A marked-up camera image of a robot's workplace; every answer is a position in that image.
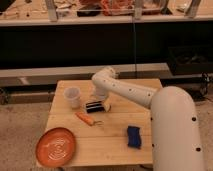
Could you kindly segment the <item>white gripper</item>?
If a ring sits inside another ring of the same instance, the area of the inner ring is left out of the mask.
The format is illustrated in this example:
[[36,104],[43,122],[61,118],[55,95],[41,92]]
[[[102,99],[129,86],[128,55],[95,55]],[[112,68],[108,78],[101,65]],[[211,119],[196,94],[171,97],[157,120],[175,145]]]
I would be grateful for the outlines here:
[[110,101],[107,99],[108,98],[108,92],[104,89],[101,89],[101,88],[95,88],[94,89],[94,96],[99,100],[103,100],[102,105],[103,105],[105,111],[109,112],[110,109],[111,109],[111,104],[110,104]]

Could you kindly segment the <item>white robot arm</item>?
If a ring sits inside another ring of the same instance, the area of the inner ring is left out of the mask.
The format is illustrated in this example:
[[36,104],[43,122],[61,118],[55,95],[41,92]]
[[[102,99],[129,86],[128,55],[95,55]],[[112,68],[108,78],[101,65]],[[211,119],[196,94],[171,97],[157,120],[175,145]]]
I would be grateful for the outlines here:
[[185,90],[123,82],[112,67],[96,72],[92,82],[99,99],[113,92],[150,110],[153,171],[205,171],[197,111]]

